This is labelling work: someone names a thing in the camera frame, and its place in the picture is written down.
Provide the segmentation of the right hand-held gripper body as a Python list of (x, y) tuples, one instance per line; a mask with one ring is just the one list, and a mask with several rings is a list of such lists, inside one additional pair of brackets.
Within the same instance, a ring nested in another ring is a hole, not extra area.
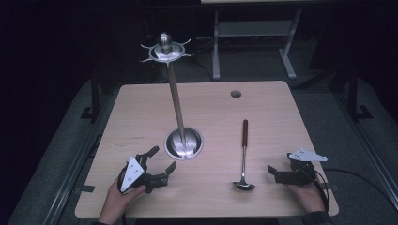
[(290, 172), (279, 172), (274, 170), (276, 183), (284, 185), (305, 186), (316, 180), (316, 170), (314, 162), (326, 162), (327, 157), (317, 153), (300, 148), (293, 153), (287, 153), (290, 160)]

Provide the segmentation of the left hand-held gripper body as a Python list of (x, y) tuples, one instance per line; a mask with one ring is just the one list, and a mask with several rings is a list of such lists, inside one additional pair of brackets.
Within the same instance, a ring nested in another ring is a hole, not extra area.
[(131, 157), (127, 165), (121, 170), (117, 178), (117, 189), (120, 193), (128, 193), (132, 188), (145, 186), (146, 193), (151, 193), (156, 188), (166, 187), (170, 175), (170, 168), (164, 173), (150, 174), (147, 172), (146, 162), (152, 154), (145, 153)]

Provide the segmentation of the person's right hand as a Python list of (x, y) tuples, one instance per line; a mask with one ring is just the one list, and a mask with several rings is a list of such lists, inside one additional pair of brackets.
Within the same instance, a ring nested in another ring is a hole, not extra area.
[(326, 211), (323, 199), (314, 184), (305, 186), (286, 185), (307, 213)]

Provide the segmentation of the person's left hand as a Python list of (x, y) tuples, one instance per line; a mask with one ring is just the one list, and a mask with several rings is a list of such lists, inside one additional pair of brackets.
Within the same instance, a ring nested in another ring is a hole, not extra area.
[(139, 186), (128, 194), (122, 194), (117, 188), (117, 181), (114, 181), (99, 214), (98, 223), (101, 225), (115, 225), (125, 213), (128, 206), (146, 190), (146, 186)]

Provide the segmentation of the metal utensil rack stand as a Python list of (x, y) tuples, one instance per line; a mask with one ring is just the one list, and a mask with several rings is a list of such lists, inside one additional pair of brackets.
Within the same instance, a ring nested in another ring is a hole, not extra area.
[(154, 61), (166, 65), (177, 129), (171, 131), (166, 137), (164, 148), (171, 158), (177, 160), (195, 158), (200, 154), (204, 146), (202, 134), (195, 128), (184, 126), (176, 83), (174, 62), (182, 57), (189, 57), (185, 49), (185, 45), (189, 42), (189, 40), (184, 43), (175, 42), (168, 33), (163, 32), (159, 35), (157, 44), (143, 46), (148, 49), (148, 57), (145, 62)]

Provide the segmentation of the black metal stand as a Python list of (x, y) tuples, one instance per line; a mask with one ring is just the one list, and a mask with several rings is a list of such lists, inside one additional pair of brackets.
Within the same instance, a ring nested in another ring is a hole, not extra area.
[(360, 119), (372, 119), (373, 116), (365, 105), (358, 104), (358, 84), (359, 76), (354, 66), (350, 67), (348, 76), (348, 113), (354, 121)]
[(100, 95), (97, 74), (93, 72), (90, 79), (91, 84), (91, 106), (86, 107), (81, 115), (81, 119), (89, 119), (94, 123), (100, 112)]

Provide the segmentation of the metal floor rail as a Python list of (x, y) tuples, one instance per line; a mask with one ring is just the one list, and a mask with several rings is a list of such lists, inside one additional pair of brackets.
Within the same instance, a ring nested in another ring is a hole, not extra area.
[(91, 165), (114, 103), (114, 96), (100, 95), (95, 118), (91, 118), (93, 107), (87, 103), (72, 104), (71, 112), (55, 133), (48, 156), (43, 158), (48, 160), (44, 164), (49, 175), (47, 188), (53, 184), (54, 195), (45, 206), (44, 219), (39, 225), (57, 225), (75, 186), (84, 184), (85, 167)]
[(354, 111), (351, 112), (349, 110), (350, 103), (345, 100), (341, 94), (334, 94), (333, 97), (339, 108), (343, 111), (344, 118), (348, 121), (359, 138), (374, 167), (375, 174), (386, 192), (387, 199), (391, 202), (392, 207), (398, 211), (398, 184), (394, 181), (385, 163), (376, 152), (375, 146), (371, 143), (370, 138), (365, 134), (365, 131), (360, 125), (360, 121), (363, 119), (373, 119), (372, 115), (365, 105), (359, 105), (359, 107), (355, 106)]

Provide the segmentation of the white metal desk frame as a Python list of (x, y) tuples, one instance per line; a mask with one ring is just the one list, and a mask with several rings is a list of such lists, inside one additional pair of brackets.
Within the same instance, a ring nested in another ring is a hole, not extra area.
[(291, 20), (281, 21), (248, 21), (248, 22), (223, 22), (219, 20), (219, 12), (215, 12), (213, 26), (213, 53), (212, 53), (212, 79), (221, 79), (219, 38), (242, 37), (285, 37), (287, 41), (279, 49), (287, 77), (291, 80), (297, 78), (296, 72), (289, 59), (289, 51), (296, 34), (301, 9), (297, 9)]

